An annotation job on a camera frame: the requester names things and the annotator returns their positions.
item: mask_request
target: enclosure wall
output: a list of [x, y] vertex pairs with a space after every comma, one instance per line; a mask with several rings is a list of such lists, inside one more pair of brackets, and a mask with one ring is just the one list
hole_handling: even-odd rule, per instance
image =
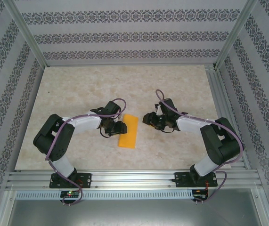
[[220, 68], [253, 169], [269, 199], [269, 1], [259, 0]]
[[0, 198], [14, 169], [43, 69], [0, 0]]
[[245, 2], [15, 1], [50, 66], [214, 63]]

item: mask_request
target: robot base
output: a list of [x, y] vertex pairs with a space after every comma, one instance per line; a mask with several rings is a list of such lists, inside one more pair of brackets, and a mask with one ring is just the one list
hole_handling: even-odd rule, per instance
[[[81, 188], [90, 188], [91, 173], [77, 173], [74, 180]], [[61, 178], [57, 173], [53, 173], [50, 177], [50, 188], [77, 188], [75, 185]]]
[[214, 172], [207, 174], [204, 177], [200, 177], [196, 183], [192, 180], [189, 172], [176, 172], [174, 173], [175, 179], [172, 181], [175, 182], [176, 187], [217, 187], [217, 178]]

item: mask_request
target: wire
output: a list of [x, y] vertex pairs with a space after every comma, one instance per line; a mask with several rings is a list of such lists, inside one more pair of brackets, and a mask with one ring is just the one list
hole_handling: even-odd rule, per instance
[[167, 104], [163, 101], [163, 100], [164, 100], [164, 94], [163, 94], [163, 92], [162, 92], [160, 89], [157, 89], [157, 90], [155, 91], [155, 94], [156, 94], [156, 96], [158, 97], [158, 99], [160, 100], [160, 102], [161, 102], [163, 105], [165, 105], [167, 108], [169, 108], [170, 110], [174, 111], [175, 113], [177, 113], [177, 114], [179, 114], [179, 115], [181, 115], [181, 116], [183, 116], [183, 117], [185, 117], [185, 118], [188, 118], [188, 119], [194, 119], [194, 120], [201, 121], [201, 122], [208, 122], [208, 123], [214, 124], [214, 125], [216, 125], [216, 126], [219, 126], [220, 128], [225, 129], [227, 132], [229, 132], [229, 133], [236, 139], [236, 141], [237, 141], [238, 144], [239, 144], [239, 148], [240, 148], [240, 153], [239, 153], [239, 155], [238, 155], [234, 160], [227, 161], [227, 162], [221, 164], [220, 166], [216, 167], [216, 168], [213, 170], [213, 171], [215, 171], [216, 173], [224, 173], [224, 174], [225, 174], [225, 177], [224, 177], [222, 183], [220, 184], [220, 186], [219, 186], [219, 187], [214, 191], [214, 193], [213, 193], [208, 199], [206, 199], [205, 201], [202, 201], [202, 200], [200, 200], [200, 199], [195, 198], [195, 199], [199, 200], [199, 203], [208, 202], [209, 200], [211, 200], [211, 199], [217, 194], [217, 192], [221, 189], [221, 187], [223, 186], [224, 182], [225, 182], [226, 179], [227, 179], [227, 173], [226, 173], [225, 171], [216, 171], [216, 170], [218, 170], [220, 167], [222, 167], [222, 166], [224, 166], [224, 165], [226, 165], [226, 164], [231, 164], [231, 163], [233, 163], [233, 162], [236, 162], [236, 161], [238, 161], [238, 160], [242, 157], [242, 154], [243, 154], [243, 145], [242, 145], [242, 142], [241, 142], [240, 138], [238, 137], [238, 135], [237, 135], [236, 133], [234, 133], [232, 130], [230, 130], [229, 128], [227, 128], [226, 126], [223, 126], [223, 125], [221, 125], [221, 124], [219, 124], [219, 123], [217, 123], [217, 122], [215, 122], [215, 121], [211, 121], [211, 120], [208, 120], [208, 119], [202, 119], [202, 118], [194, 117], [194, 116], [191, 116], [191, 115], [182, 114], [182, 113], [178, 112], [177, 110], [175, 110], [174, 108], [170, 107], [169, 105], [167, 105]]
[[110, 137], [111, 137], [111, 136], [106, 137], [106, 136], [102, 133], [102, 128], [100, 128], [100, 134], [101, 134], [102, 137], [105, 137], [105, 138], [110, 138]]
[[164, 131], [164, 130], [161, 129], [161, 132], [163, 132], [163, 133], [172, 133], [172, 132], [174, 132], [174, 130], [175, 129], [173, 129], [171, 132], [167, 132], [167, 131]]
[[209, 194], [209, 182], [208, 181], [206, 181], [205, 182], [205, 191], [206, 191], [206, 195], [208, 195]]
[[216, 194], [217, 192], [221, 189], [221, 187], [224, 185], [225, 181], [227, 180], [227, 173], [225, 171], [222, 171], [222, 170], [219, 170], [219, 171], [216, 171], [216, 173], [224, 173], [224, 179], [222, 181], [222, 183], [219, 185], [219, 187], [213, 192], [213, 194], [211, 194], [211, 196], [209, 198], [207, 198], [206, 200], [201, 200], [201, 199], [198, 199], [198, 198], [195, 198], [194, 199], [197, 199], [198, 203], [204, 203], [204, 202], [208, 202], [209, 200], [211, 200]]
[[79, 181], [80, 182], [80, 185], [81, 185], [81, 188], [83, 188], [83, 181], [81, 181], [80, 179], [77, 179], [76, 181]]
[[[92, 117], [96, 117], [96, 116], [97, 116], [97, 117], [114, 117], [114, 116], [117, 116], [117, 115], [122, 114], [122, 113], [125, 111], [126, 106], [127, 106], [126, 101], [125, 101], [124, 99], [122, 99], [122, 98], [116, 98], [116, 99], [113, 100], [113, 102], [116, 101], [116, 100], [121, 100], [121, 101], [124, 102], [124, 108], [123, 108], [120, 112], [115, 113], [115, 114], [109, 114], [109, 115], [105, 115], [105, 114], [91, 114], [91, 116], [92, 116]], [[82, 115], [78, 115], [78, 116], [72, 117], [72, 118], [66, 120], [66, 121], [60, 126], [60, 128], [59, 128], [59, 130], [58, 130], [58, 132], [57, 132], [57, 134], [56, 134], [56, 136], [55, 136], [55, 138], [54, 138], [54, 140], [53, 140], [53, 143], [51, 144], [51, 146], [50, 146], [50, 148], [49, 148], [49, 151], [48, 151], [48, 153], [47, 153], [47, 155], [46, 155], [46, 157], [45, 157], [45, 160], [48, 161], [48, 163], [49, 163], [49, 165], [51, 166], [51, 168], [52, 168], [52, 169], [53, 169], [53, 170], [54, 170], [60, 177], [62, 177], [64, 180], [66, 180], [66, 181], [68, 181], [69, 183], [75, 185], [75, 186], [79, 189], [79, 191], [80, 191], [80, 193], [81, 193], [80, 198], [77, 199], [76, 201], [74, 201], [73, 203], [65, 203], [65, 202], [64, 202], [65, 197], [64, 197], [64, 198], [62, 199], [62, 203], [63, 203], [63, 205], [65, 205], [65, 206], [72, 206], [72, 205], [75, 205], [75, 204], [79, 203], [79, 202], [81, 201], [81, 199], [83, 198], [83, 191], [82, 191], [81, 187], [80, 187], [77, 183], [71, 181], [70, 179], [68, 179], [67, 177], [65, 177], [64, 175], [62, 175], [62, 174], [56, 169], [56, 167], [55, 167], [55, 166], [52, 164], [52, 162], [49, 160], [49, 156], [50, 156], [51, 152], [53, 151], [53, 148], [54, 148], [54, 146], [55, 146], [55, 143], [56, 143], [56, 141], [57, 141], [57, 139], [58, 139], [58, 136], [59, 136], [59, 134], [61, 133], [63, 127], [64, 127], [68, 122], [70, 122], [71, 120], [78, 119], [78, 118], [83, 118], [83, 117], [90, 117], [90, 114], [82, 114]]]

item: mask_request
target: yellow block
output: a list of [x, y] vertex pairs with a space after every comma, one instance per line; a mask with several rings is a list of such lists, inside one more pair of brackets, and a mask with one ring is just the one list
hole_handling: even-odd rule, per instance
[[125, 114], [123, 122], [127, 126], [127, 133], [120, 135], [119, 147], [135, 148], [139, 118], [131, 114]]

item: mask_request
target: marble-pattern surface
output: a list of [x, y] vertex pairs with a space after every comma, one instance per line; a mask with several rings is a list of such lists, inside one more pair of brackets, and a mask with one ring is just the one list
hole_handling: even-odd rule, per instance
[[86, 131], [73, 136], [68, 147], [66, 155], [73, 166], [79, 170], [188, 169], [206, 155], [201, 136], [165, 134], [142, 123], [158, 102], [156, 89], [170, 97], [179, 111], [217, 119], [202, 65], [46, 68], [16, 169], [50, 169], [33, 139], [51, 114], [84, 114], [117, 97], [127, 101], [125, 113], [139, 117], [136, 148], [118, 147], [119, 136], [106, 139], [98, 129]]

